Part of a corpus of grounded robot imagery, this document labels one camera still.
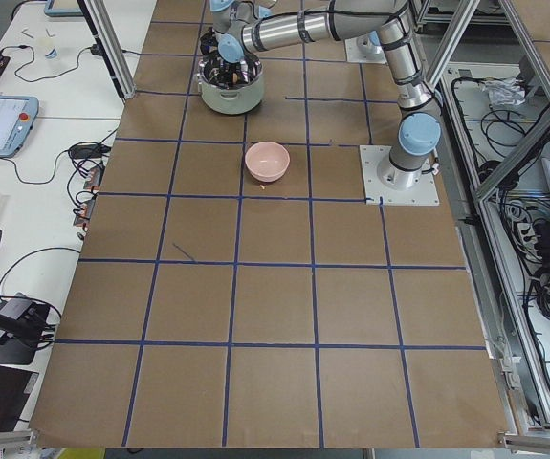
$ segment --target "pink bowl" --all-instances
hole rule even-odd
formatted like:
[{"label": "pink bowl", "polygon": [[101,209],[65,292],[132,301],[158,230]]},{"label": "pink bowl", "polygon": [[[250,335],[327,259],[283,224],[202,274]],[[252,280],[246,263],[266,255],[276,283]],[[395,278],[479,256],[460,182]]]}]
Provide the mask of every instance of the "pink bowl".
[{"label": "pink bowl", "polygon": [[274,182],[290,165],[290,154],[278,143],[260,142],[247,150],[245,165],[260,182]]}]

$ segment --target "black stand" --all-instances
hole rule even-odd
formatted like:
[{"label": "black stand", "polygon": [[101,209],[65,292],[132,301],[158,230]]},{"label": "black stand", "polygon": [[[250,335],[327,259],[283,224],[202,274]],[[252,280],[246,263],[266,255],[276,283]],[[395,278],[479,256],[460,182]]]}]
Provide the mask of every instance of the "black stand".
[{"label": "black stand", "polygon": [[[0,303],[0,310],[5,303]],[[47,323],[47,316],[49,315],[49,306],[46,304],[32,303],[30,308],[34,308],[34,317],[31,321],[27,321],[24,318],[17,320],[20,325],[30,325],[32,328],[37,329],[38,335],[43,332],[43,328]],[[6,342],[0,344],[0,364],[8,365],[29,365],[34,360],[34,349],[38,342],[37,340],[25,340],[8,339]]]}]

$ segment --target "white robotic arm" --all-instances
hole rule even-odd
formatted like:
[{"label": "white robotic arm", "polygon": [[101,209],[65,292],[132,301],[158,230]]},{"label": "white robotic arm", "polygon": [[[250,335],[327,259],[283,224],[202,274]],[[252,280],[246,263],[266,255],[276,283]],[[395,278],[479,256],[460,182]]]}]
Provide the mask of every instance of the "white robotic arm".
[{"label": "white robotic arm", "polygon": [[396,189],[416,183],[440,139],[440,107],[425,82],[407,0],[330,0],[325,7],[276,15],[253,1],[210,0],[210,8],[218,53],[231,65],[275,48],[376,31],[403,117],[399,142],[379,173]]}]

